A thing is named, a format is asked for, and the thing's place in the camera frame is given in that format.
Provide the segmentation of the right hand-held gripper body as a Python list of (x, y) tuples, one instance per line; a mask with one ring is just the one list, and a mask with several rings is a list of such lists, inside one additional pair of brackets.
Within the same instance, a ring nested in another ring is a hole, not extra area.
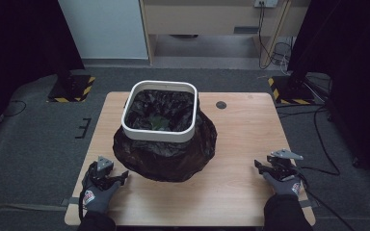
[(304, 157), (285, 148), (273, 151), (267, 157), (271, 164), (270, 174), (276, 180), (283, 182), (290, 180), (299, 175), (298, 168), (292, 164), (292, 160), (301, 161)]

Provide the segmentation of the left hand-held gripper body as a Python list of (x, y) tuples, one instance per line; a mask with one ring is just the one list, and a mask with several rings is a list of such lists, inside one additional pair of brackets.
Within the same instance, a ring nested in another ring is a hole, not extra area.
[(109, 176), (114, 168), (114, 163), (107, 158), (99, 156), (96, 161), (89, 165), (88, 170), (82, 181), (83, 189), (89, 187), (89, 182), (92, 182), (100, 190), (108, 190), (114, 184), (114, 181)]

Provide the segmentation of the black trash bag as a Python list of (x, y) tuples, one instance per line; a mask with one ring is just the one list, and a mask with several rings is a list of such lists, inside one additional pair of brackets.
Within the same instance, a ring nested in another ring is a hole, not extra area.
[(193, 137), (185, 142), (139, 141), (128, 138), (122, 128), (114, 134), (113, 151), (128, 169), (143, 177), (163, 182), (184, 182), (203, 170), (215, 156), (217, 130), (186, 91), (142, 90), (134, 97), (124, 120), (128, 127), (153, 131), (149, 119), (163, 116), (170, 130), (179, 132), (195, 126)]

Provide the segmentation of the person's left hand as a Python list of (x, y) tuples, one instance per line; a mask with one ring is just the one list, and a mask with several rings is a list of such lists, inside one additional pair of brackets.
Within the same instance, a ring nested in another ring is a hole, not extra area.
[(83, 196), (83, 204), (87, 211), (105, 214), (108, 211), (111, 198), (119, 187), (119, 185), (116, 185), (102, 191), (92, 181), (89, 181)]

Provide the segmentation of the person's right hand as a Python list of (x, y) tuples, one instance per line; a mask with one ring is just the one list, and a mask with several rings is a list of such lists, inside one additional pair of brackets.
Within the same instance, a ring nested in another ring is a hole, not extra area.
[(273, 187), (276, 194), (294, 196), (299, 196), (300, 194), (301, 180), (297, 177), (287, 181), (278, 181), (272, 175), (265, 174), (263, 178)]

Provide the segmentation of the grey tape strip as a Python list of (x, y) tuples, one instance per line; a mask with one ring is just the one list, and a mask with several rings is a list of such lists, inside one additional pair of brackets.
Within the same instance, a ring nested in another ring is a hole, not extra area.
[(311, 208), (317, 208), (320, 206), (319, 202), (317, 200), (301, 200), (299, 201), (302, 208), (311, 207)]
[(79, 198), (78, 197), (63, 198), (61, 200), (61, 203), (60, 203), (60, 205), (64, 206), (64, 207), (67, 207), (69, 204), (78, 205), (79, 204)]

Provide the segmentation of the black stand base striped edge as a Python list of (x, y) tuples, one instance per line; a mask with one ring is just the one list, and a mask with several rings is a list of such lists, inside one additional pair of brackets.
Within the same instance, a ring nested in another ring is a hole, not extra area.
[(298, 87), (289, 83), (287, 76), (273, 76), (268, 79), (271, 92), (277, 103), (281, 104), (314, 104), (311, 90), (304, 85)]
[(83, 102), (92, 89), (95, 78), (91, 75), (74, 75), (71, 81), (58, 80), (47, 96), (48, 102)]

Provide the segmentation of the green scrap in bag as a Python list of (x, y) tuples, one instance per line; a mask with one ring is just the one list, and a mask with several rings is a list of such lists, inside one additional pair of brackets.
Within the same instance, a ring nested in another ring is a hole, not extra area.
[(169, 131), (170, 121), (163, 116), (152, 116), (149, 119), (153, 131)]

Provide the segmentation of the white cabinet panel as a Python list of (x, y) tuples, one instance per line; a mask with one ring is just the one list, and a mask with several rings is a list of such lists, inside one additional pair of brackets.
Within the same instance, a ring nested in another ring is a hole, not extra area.
[(58, 1), (83, 59), (148, 59), (139, 0)]

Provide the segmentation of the light wooden desk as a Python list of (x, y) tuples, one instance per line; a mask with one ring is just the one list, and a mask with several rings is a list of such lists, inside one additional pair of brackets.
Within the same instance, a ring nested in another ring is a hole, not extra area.
[(254, 0), (139, 0), (149, 57), (159, 35), (253, 35), (267, 65), (281, 37), (295, 37), (311, 0), (278, 0), (256, 8)]

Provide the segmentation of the wall power outlet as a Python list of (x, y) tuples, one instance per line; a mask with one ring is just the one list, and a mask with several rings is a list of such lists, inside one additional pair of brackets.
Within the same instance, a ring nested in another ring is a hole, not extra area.
[(275, 8), (278, 5), (278, 0), (254, 0), (256, 8)]

